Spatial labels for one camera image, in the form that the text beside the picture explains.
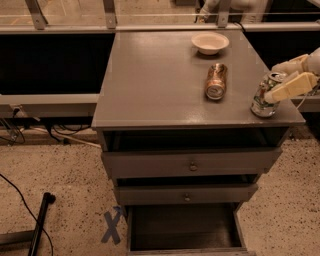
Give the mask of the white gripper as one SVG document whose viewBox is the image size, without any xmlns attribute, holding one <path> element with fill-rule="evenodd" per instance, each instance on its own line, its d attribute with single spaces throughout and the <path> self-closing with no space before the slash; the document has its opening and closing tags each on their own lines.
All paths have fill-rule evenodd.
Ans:
<svg viewBox="0 0 320 256">
<path fill-rule="evenodd" d="M 317 85 L 317 76 L 320 76 L 320 47 L 309 55 L 303 54 L 276 64 L 271 70 L 291 75 L 284 82 L 264 94 L 264 100 L 267 103 L 273 104 L 308 93 Z"/>
</svg>

